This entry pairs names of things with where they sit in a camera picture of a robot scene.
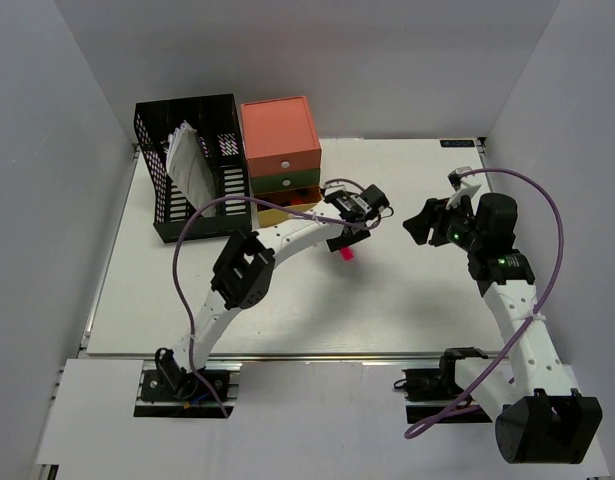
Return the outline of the black mesh file organizer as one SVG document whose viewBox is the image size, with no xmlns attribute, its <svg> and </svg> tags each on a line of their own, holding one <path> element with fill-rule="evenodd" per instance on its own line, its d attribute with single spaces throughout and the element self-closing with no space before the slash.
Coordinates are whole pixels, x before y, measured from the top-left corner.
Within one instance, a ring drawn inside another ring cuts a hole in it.
<svg viewBox="0 0 615 480">
<path fill-rule="evenodd" d="M 178 240 L 189 218 L 188 240 L 229 236 L 251 228 L 244 146 L 231 93 L 135 105 L 134 131 L 155 192 L 153 226 L 161 240 Z"/>
</svg>

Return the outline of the coral drawer cabinet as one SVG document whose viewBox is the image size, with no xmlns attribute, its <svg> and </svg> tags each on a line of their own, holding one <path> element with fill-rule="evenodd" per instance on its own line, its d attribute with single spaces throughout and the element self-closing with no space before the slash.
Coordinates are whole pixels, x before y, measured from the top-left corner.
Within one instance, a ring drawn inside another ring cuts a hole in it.
<svg viewBox="0 0 615 480">
<path fill-rule="evenodd" d="M 248 159 L 320 149 L 308 99 L 294 96 L 241 105 Z"/>
</svg>

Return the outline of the white paper stack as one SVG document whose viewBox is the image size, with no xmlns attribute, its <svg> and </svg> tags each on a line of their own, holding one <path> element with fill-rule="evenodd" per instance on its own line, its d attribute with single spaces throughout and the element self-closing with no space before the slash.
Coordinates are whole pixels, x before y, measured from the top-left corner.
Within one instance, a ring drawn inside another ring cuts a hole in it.
<svg viewBox="0 0 615 480">
<path fill-rule="evenodd" d="M 165 167 L 169 178 L 194 209 L 215 198 L 213 174 L 203 155 L 197 130 L 187 121 L 168 136 Z"/>
</svg>

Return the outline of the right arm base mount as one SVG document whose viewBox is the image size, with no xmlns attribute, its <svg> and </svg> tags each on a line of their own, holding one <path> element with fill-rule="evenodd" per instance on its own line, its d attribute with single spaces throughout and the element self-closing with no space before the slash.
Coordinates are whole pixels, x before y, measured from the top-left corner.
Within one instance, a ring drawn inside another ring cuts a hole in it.
<svg viewBox="0 0 615 480">
<path fill-rule="evenodd" d="M 434 368 L 409 368 L 393 383 L 393 389 L 404 394 L 406 416 L 409 425 L 438 414 L 445 406 L 458 397 L 462 389 L 454 381 L 453 361 L 441 360 Z M 467 410 L 440 420 L 441 424 L 489 424 L 492 420 L 475 401 L 468 397 L 457 407 Z"/>
</svg>

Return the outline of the pink black highlighter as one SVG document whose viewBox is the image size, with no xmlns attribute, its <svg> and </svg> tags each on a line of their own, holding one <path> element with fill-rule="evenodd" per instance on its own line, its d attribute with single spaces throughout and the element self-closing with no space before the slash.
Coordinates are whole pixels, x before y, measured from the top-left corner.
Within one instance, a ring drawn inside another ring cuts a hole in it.
<svg viewBox="0 0 615 480">
<path fill-rule="evenodd" d="M 344 261 L 351 261 L 354 259 L 355 255 L 353 250 L 350 247 L 343 247 L 339 250 L 339 254 Z"/>
</svg>

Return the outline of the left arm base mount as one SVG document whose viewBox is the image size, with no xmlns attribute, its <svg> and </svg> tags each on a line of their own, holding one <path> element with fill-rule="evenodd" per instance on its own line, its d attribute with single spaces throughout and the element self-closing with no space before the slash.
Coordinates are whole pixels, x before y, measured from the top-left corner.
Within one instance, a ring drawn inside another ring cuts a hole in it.
<svg viewBox="0 0 615 480">
<path fill-rule="evenodd" d="M 212 391 L 196 375 L 178 365 L 171 349 L 160 348 L 152 366 L 143 368 L 133 416 L 161 419 L 226 419 L 238 394 L 238 373 L 200 370 Z"/>
</svg>

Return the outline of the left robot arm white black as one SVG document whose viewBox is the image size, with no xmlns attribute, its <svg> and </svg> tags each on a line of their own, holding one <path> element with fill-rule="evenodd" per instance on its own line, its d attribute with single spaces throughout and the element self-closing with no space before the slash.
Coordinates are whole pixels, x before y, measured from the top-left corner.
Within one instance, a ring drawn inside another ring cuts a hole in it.
<svg viewBox="0 0 615 480">
<path fill-rule="evenodd" d="M 276 267 L 322 242 L 332 252 L 354 245 L 370 236 L 386 210 L 393 210 L 385 193 L 374 184 L 355 193 L 327 183 L 322 191 L 325 196 L 306 211 L 242 196 L 246 203 L 287 213 L 289 218 L 252 231 L 238 229 L 228 238 L 213 265 L 209 290 L 198 312 L 192 311 L 183 292 L 178 266 L 184 239 L 209 207 L 198 209 L 184 225 L 174 249 L 172 280 L 187 315 L 188 330 L 174 347 L 155 353 L 159 377 L 175 399 L 219 396 L 201 370 L 235 317 L 266 296 Z"/>
</svg>

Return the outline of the yellow bottom drawer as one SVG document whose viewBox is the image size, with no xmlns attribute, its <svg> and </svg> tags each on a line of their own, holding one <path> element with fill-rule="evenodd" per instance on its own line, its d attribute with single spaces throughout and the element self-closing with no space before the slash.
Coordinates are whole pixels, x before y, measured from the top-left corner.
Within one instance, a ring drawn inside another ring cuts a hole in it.
<svg viewBox="0 0 615 480">
<path fill-rule="evenodd" d="M 308 187 L 308 188 L 312 190 L 312 195 L 313 195 L 312 203 L 291 206 L 291 207 L 286 207 L 286 208 L 289 208 L 291 210 L 300 211 L 300 212 L 306 212 L 310 210 L 311 208 L 313 208 L 318 202 L 320 202 L 322 199 L 320 188 L 318 186 Z M 277 204 L 278 193 L 279 192 L 259 194 L 259 195 L 256 195 L 256 198 L 278 205 Z M 260 204 L 257 204 L 256 208 L 257 208 L 258 224 L 262 228 L 274 226 L 276 224 L 279 224 L 287 220 L 290 217 L 289 213 L 286 213 L 286 212 L 283 212 L 277 209 L 272 209 L 270 207 L 263 206 Z"/>
</svg>

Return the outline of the coral top drawer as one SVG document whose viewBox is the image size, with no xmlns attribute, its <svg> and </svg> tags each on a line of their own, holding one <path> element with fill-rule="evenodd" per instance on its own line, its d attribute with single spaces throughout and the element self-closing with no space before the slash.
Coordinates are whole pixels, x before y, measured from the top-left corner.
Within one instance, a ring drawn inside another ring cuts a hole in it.
<svg viewBox="0 0 615 480">
<path fill-rule="evenodd" d="M 271 176 L 285 172 L 318 169 L 322 151 L 311 149 L 284 154 L 248 157 L 247 166 L 252 177 Z"/>
</svg>

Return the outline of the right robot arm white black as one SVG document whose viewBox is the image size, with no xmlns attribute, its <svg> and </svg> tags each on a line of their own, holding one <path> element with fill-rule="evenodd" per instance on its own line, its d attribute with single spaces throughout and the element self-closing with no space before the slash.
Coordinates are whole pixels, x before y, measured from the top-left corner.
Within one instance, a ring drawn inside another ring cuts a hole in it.
<svg viewBox="0 0 615 480">
<path fill-rule="evenodd" d="M 516 201 L 486 193 L 473 207 L 469 196 L 426 201 L 404 221 L 419 244 L 453 244 L 467 254 L 470 276 L 494 316 L 503 349 L 494 360 L 476 351 L 446 350 L 440 390 L 455 399 L 409 427 L 413 439 L 473 398 L 493 421 L 495 440 L 510 464 L 579 464 L 603 413 L 593 396 L 580 393 L 561 363 L 540 313 L 535 276 L 514 247 Z"/>
</svg>

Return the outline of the green drawer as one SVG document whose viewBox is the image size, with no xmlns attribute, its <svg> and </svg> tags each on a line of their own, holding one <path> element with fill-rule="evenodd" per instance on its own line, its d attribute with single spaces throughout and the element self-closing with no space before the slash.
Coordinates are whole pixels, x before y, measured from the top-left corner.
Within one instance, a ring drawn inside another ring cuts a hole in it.
<svg viewBox="0 0 615 480">
<path fill-rule="evenodd" d="M 250 179 L 252 191 L 256 194 L 267 194 L 314 187 L 320 184 L 321 170 L 319 168 L 283 171 L 273 175 L 255 176 Z"/>
</svg>

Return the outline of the orange black highlighter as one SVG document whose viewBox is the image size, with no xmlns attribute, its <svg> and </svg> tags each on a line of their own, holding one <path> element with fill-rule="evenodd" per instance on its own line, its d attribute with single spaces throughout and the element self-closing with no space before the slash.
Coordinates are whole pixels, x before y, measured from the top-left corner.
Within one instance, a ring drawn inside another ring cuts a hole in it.
<svg viewBox="0 0 615 480">
<path fill-rule="evenodd" d="M 304 205 L 312 203 L 312 190 L 310 188 L 299 188 L 279 192 L 277 204 L 285 207 Z"/>
</svg>

